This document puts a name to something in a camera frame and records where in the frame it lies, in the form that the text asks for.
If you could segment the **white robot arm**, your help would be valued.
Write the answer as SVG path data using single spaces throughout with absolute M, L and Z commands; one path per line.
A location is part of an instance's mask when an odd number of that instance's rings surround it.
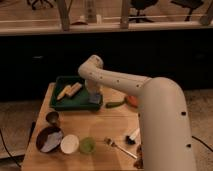
M 144 171 L 197 171 L 183 90 L 171 79 L 108 71 L 97 55 L 78 68 L 89 85 L 138 98 Z

